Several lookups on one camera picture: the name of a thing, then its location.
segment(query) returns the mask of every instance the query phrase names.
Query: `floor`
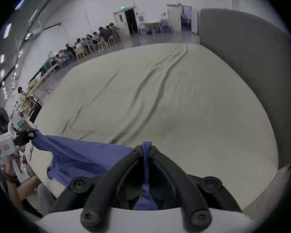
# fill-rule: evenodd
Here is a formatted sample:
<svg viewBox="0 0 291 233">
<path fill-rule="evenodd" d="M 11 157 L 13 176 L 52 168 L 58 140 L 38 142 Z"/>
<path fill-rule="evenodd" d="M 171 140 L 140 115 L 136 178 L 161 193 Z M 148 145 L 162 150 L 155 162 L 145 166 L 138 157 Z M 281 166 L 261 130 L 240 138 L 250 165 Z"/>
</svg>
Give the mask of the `floor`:
<svg viewBox="0 0 291 233">
<path fill-rule="evenodd" d="M 122 39 L 119 43 L 110 48 L 105 49 L 105 53 L 119 51 L 126 48 L 137 47 L 141 45 L 159 44 L 159 43 L 188 43 L 199 44 L 199 36 L 194 35 L 190 31 L 182 31 L 174 34 L 153 34 L 153 35 L 134 35 Z M 103 53 L 95 52 L 86 56 L 84 59 L 78 60 L 73 64 L 62 68 L 56 72 L 51 79 L 48 79 L 44 85 L 55 89 L 60 80 L 75 66 L 92 58 L 101 56 Z M 47 101 L 49 94 L 38 91 L 43 102 Z M 243 212 L 255 221 L 264 220 L 276 207 L 281 200 L 290 177 L 290 169 L 285 167 L 280 169 L 269 184 L 265 191 L 260 194 Z"/>
</svg>

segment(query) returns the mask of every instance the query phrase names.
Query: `wristwatch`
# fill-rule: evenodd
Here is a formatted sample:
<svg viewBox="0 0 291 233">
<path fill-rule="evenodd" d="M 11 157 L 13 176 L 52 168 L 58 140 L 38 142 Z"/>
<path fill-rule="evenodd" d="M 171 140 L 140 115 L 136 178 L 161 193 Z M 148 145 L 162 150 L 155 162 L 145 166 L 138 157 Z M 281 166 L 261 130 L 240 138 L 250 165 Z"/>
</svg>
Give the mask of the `wristwatch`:
<svg viewBox="0 0 291 233">
<path fill-rule="evenodd" d="M 16 175 L 11 176 L 11 175 L 6 174 L 6 179 L 11 183 L 17 183 L 17 176 Z"/>
</svg>

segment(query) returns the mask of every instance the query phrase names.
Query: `white device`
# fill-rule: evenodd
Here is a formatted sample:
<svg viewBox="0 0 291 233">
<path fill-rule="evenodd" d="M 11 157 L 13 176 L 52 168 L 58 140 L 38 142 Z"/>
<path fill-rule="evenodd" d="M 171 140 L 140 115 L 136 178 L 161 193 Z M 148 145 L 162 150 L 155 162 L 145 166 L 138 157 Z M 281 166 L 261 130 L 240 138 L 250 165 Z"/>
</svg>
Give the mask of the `white device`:
<svg viewBox="0 0 291 233">
<path fill-rule="evenodd" d="M 12 122 L 8 124 L 8 132 L 0 135 L 0 158 L 6 161 L 6 158 L 12 154 L 19 155 L 17 147 L 15 146 L 14 140 L 16 133 L 13 128 Z M 17 162 L 12 160 L 12 165 L 15 170 L 16 176 L 20 183 L 23 183 L 30 178 L 26 169 L 20 170 Z"/>
<path fill-rule="evenodd" d="M 13 129 L 12 122 L 8 124 L 8 132 L 0 135 L 0 157 L 6 159 L 8 156 L 15 154 L 18 155 L 17 148 L 14 144 L 16 133 Z"/>
</svg>

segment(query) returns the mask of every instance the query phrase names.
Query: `ceiling light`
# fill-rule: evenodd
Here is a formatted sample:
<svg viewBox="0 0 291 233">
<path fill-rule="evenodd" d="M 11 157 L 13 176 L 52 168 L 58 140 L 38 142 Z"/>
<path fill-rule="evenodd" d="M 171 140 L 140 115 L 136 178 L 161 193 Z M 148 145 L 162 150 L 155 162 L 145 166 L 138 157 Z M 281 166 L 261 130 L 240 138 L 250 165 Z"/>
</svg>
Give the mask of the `ceiling light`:
<svg viewBox="0 0 291 233">
<path fill-rule="evenodd" d="M 3 63 L 4 62 L 4 54 L 2 54 L 1 56 L 0 56 L 0 63 Z"/>
<path fill-rule="evenodd" d="M 20 58 L 23 55 L 23 49 L 19 51 L 18 57 Z"/>
<path fill-rule="evenodd" d="M 19 9 L 20 6 L 23 4 L 25 0 L 20 0 L 20 2 L 18 3 L 18 5 L 16 5 L 15 10 Z"/>
<path fill-rule="evenodd" d="M 3 36 L 4 39 L 8 37 L 11 26 L 12 26 L 11 23 L 10 23 L 9 25 L 6 26 L 6 28 L 5 28 L 5 32 L 4 32 L 4 36 Z"/>
<path fill-rule="evenodd" d="M 0 79 L 2 79 L 4 75 L 5 75 L 5 70 L 1 69 L 1 71 L 0 71 Z"/>
</svg>

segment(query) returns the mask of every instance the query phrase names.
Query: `blue cloth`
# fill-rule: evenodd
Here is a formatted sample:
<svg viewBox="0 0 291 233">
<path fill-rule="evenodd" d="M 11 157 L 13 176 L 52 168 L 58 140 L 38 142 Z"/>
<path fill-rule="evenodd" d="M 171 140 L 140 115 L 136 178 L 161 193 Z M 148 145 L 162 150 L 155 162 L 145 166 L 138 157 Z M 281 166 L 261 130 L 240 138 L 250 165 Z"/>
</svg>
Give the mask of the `blue cloth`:
<svg viewBox="0 0 291 233">
<path fill-rule="evenodd" d="M 150 195 L 149 187 L 149 150 L 152 148 L 152 142 L 143 142 L 143 170 L 144 170 L 144 181 L 142 185 L 142 193 L 139 200 L 134 206 L 136 211 L 156 211 L 158 210 L 154 200 Z"/>
<path fill-rule="evenodd" d="M 86 142 L 61 136 L 42 135 L 39 130 L 30 131 L 35 133 L 31 143 L 37 149 L 53 153 L 52 162 L 47 168 L 47 176 L 58 180 L 64 186 L 68 186 L 75 177 L 91 178 L 105 174 L 133 150 L 122 145 Z M 142 194 L 134 210 L 157 210 L 149 191 L 148 151 L 151 147 L 151 142 L 142 144 L 145 179 Z"/>
</svg>

